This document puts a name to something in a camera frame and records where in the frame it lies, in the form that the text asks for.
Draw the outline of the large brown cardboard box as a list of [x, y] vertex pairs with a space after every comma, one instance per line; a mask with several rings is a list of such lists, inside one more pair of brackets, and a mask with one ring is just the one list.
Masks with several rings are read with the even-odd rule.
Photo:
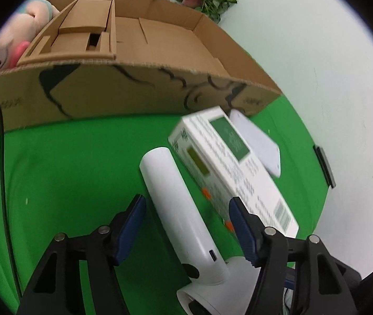
[[[74, 0], [48, 0], [61, 12]], [[201, 12], [168, 0], [114, 0], [115, 60], [32, 63], [0, 72], [7, 131], [117, 114], [252, 115], [281, 95], [245, 50]]]

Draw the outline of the black clip on mat edge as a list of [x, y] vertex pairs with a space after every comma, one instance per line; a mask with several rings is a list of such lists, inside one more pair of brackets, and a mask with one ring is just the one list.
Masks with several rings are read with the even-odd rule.
[[324, 179], [326, 180], [327, 185], [330, 188], [335, 188], [336, 187], [336, 182], [335, 182], [335, 179], [334, 179], [332, 169], [329, 165], [326, 153], [324, 152], [324, 150], [321, 146], [318, 146], [316, 144], [313, 146], [313, 149], [314, 149], [314, 152], [316, 154], [319, 165], [321, 167], [321, 170], [324, 174]]

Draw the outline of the brown cardboard insert divider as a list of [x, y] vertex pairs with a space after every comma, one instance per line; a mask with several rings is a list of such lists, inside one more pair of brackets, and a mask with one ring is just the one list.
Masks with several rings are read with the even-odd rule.
[[116, 55], [115, 1], [74, 0], [40, 31], [17, 65]]

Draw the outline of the white green medicine box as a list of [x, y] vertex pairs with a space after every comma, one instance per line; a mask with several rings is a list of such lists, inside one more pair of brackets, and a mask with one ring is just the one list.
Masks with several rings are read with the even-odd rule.
[[168, 142], [229, 230], [228, 204], [239, 197], [264, 225], [297, 236], [299, 225], [284, 197], [220, 107], [183, 116]]

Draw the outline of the pink pig plush toy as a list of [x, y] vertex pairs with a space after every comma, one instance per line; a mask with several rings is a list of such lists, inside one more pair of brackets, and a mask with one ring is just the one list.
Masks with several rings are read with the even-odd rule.
[[13, 68], [59, 10], [47, 0], [26, 0], [0, 29], [0, 71]]

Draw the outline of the white plastic device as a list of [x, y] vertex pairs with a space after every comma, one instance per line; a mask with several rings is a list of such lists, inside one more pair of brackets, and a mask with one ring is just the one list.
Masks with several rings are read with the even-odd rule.
[[257, 125], [237, 109], [229, 113], [229, 119], [238, 133], [246, 140], [271, 176], [281, 175], [280, 148]]

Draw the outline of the white hair dryer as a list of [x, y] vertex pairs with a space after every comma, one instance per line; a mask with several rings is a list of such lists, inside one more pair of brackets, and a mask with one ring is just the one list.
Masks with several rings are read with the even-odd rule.
[[245, 314], [259, 271], [243, 257], [225, 260], [212, 239], [171, 151], [158, 147], [140, 171], [190, 284], [177, 291], [187, 314]]

